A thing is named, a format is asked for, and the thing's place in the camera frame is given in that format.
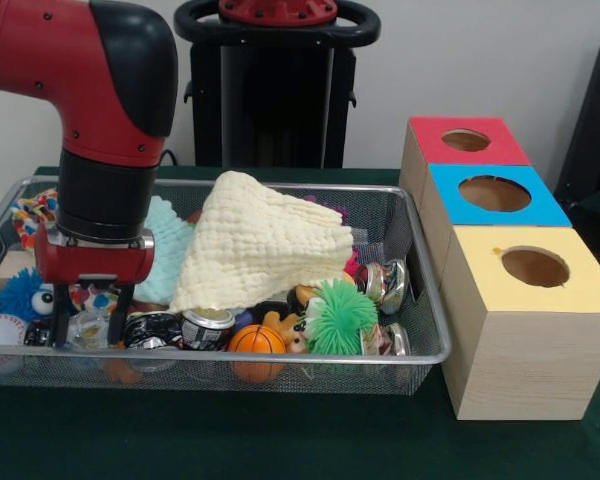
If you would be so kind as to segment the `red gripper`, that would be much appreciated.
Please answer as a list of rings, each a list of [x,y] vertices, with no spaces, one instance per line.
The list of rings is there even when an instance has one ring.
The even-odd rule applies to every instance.
[[[148,277],[153,265],[153,233],[144,229],[131,242],[101,244],[67,236],[55,226],[42,226],[35,235],[34,254],[42,280],[56,284],[49,344],[61,348],[66,343],[70,319],[68,285],[87,281],[122,285],[107,332],[108,344],[117,344],[133,300],[134,285]]]

